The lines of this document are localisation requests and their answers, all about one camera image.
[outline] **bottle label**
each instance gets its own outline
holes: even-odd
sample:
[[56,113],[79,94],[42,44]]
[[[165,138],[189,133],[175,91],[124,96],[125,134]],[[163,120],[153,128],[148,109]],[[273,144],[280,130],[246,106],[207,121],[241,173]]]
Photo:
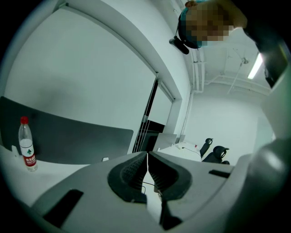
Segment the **bottle label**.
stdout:
[[35,151],[33,145],[30,147],[20,147],[26,166],[32,167],[36,164]]

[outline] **desk surface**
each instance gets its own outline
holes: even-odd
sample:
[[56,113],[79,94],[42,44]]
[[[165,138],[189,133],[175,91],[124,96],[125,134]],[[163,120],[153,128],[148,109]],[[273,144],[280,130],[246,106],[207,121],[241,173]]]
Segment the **desk surface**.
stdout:
[[30,172],[27,170],[22,156],[15,157],[13,152],[0,146],[0,166],[6,184],[15,198],[30,207],[48,189],[87,166],[39,160],[37,164],[38,169]]
[[171,147],[167,147],[165,149],[159,150],[159,152],[172,155],[175,157],[179,157],[179,158],[201,162],[199,149],[195,147],[195,145],[187,143],[187,142],[177,143]]

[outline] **red bottle cap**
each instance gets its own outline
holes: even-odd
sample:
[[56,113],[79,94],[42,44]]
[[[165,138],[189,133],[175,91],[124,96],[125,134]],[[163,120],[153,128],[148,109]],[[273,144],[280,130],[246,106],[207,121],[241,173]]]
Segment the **red bottle cap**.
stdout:
[[20,119],[21,124],[28,124],[28,117],[27,116],[22,116]]

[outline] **person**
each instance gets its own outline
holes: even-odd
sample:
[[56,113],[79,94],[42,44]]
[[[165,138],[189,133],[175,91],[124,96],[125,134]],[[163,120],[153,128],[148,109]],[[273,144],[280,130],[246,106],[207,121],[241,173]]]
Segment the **person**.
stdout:
[[185,44],[190,41],[198,47],[205,46],[242,28],[255,42],[267,69],[266,79],[274,86],[290,61],[288,30],[282,27],[288,12],[282,5],[268,5],[265,1],[191,0],[185,7],[178,23],[179,36]]

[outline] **water bottle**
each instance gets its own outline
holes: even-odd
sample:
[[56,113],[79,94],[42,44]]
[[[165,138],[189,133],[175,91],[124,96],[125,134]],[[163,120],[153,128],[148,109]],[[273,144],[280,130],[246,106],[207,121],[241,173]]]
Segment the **water bottle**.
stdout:
[[28,126],[28,117],[22,116],[20,119],[21,125],[18,132],[18,139],[21,149],[21,154],[24,158],[24,163],[27,169],[31,172],[37,170],[35,151],[32,145],[32,135]]

